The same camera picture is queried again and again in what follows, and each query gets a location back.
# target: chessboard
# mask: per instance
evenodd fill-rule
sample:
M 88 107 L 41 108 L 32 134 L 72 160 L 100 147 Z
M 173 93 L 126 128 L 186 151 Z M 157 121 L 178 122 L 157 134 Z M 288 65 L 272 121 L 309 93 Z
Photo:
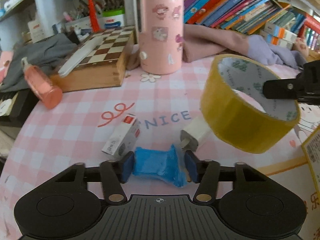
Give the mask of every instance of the chessboard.
M 53 84 L 58 85 L 63 92 L 121 86 L 135 42 L 134 30 L 134 26 L 127 26 L 91 34 L 55 69 L 50 76 Z M 63 64 L 88 40 L 97 36 L 103 37 L 101 44 L 70 74 L 61 78 L 58 71 Z

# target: plastic bottle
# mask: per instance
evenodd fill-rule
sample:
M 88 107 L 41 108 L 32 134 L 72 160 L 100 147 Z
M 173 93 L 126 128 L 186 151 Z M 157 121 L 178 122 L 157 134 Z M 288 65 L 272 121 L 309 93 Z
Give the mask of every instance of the plastic bottle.
M 61 88 L 54 86 L 39 67 L 29 64 L 26 57 L 21 60 L 21 65 L 24 78 L 34 94 L 46 108 L 55 108 L 62 100 Z

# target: pink checkered tablecloth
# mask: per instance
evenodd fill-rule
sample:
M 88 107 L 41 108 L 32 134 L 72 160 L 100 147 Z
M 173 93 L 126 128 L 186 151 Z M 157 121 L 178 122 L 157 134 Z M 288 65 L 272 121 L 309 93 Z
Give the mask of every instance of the pink checkered tablecloth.
M 178 143 L 180 130 L 200 114 L 199 100 L 212 59 L 184 63 L 180 71 L 160 78 L 138 68 L 126 76 L 122 87 L 66 93 L 62 102 L 51 111 L 38 103 L 21 129 L 0 178 L 0 239 L 17 240 L 21 236 L 13 208 L 24 194 L 73 163 L 84 162 L 90 167 L 107 160 L 101 149 L 114 127 L 121 122 L 123 112 L 137 115 L 141 122 L 141 135 L 136 146 L 168 150 L 172 143 Z M 286 66 L 269 68 L 282 78 L 292 78 L 297 74 L 296 70 Z M 218 140 L 214 134 L 196 154 L 200 159 L 217 160 L 222 165 L 233 166 L 237 161 L 244 161 L 255 168 L 268 168 L 303 158 L 300 141 L 293 130 L 260 155 L 235 149 Z M 320 205 L 314 195 L 308 167 L 300 165 L 280 172 L 273 173 L 279 174 L 272 178 L 306 201 L 308 217 L 301 234 L 312 240 L 319 227 L 314 220 L 320 221 Z M 283 174 L 290 175 L 285 179 Z M 193 196 L 197 185 L 190 183 L 184 188 L 176 188 L 162 181 L 142 182 L 142 179 L 131 176 L 123 188 L 128 196 Z M 97 185 L 92 184 L 89 189 L 102 197 Z M 230 183 L 221 183 L 218 197 L 229 190 Z

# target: pink cylinder container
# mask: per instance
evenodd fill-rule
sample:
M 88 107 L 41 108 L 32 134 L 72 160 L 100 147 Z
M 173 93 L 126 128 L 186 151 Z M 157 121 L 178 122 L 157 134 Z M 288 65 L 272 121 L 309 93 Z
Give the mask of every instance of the pink cylinder container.
M 139 46 L 144 71 L 166 75 L 181 68 L 183 0 L 140 0 Z

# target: packing tape roll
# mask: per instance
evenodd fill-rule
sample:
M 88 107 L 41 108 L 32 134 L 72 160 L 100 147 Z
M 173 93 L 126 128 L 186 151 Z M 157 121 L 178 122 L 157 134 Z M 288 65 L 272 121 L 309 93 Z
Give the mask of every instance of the packing tape roll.
M 215 57 L 200 106 L 204 119 L 220 140 L 245 152 L 263 153 L 298 124 L 297 101 L 264 97 L 264 82 L 274 79 L 280 77 L 249 58 L 233 54 Z M 235 90 L 255 99 L 265 113 Z

